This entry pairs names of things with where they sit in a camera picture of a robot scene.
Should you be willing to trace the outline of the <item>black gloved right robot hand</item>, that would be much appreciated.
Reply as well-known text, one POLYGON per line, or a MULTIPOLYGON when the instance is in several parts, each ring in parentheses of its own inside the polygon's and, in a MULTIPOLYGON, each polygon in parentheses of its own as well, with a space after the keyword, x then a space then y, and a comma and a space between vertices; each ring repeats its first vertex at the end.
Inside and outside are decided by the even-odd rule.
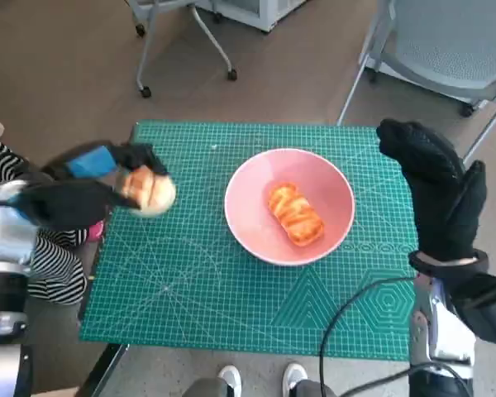
POLYGON ((376 133, 380 152, 399 163, 410 188, 418 250, 441 262, 475 256, 487 198, 484 162, 465 168, 445 137, 418 122, 384 119, 376 133))

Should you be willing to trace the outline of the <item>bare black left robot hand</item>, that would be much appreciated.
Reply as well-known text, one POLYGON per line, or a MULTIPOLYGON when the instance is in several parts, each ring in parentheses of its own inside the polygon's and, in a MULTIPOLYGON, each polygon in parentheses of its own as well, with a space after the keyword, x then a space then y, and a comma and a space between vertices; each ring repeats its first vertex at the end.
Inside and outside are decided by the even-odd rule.
POLYGON ((93 141, 76 146, 52 159, 42 171, 52 179, 99 179, 125 170, 122 186, 114 192, 121 206, 145 216, 170 209, 176 187, 166 166, 147 143, 115 144, 93 141))

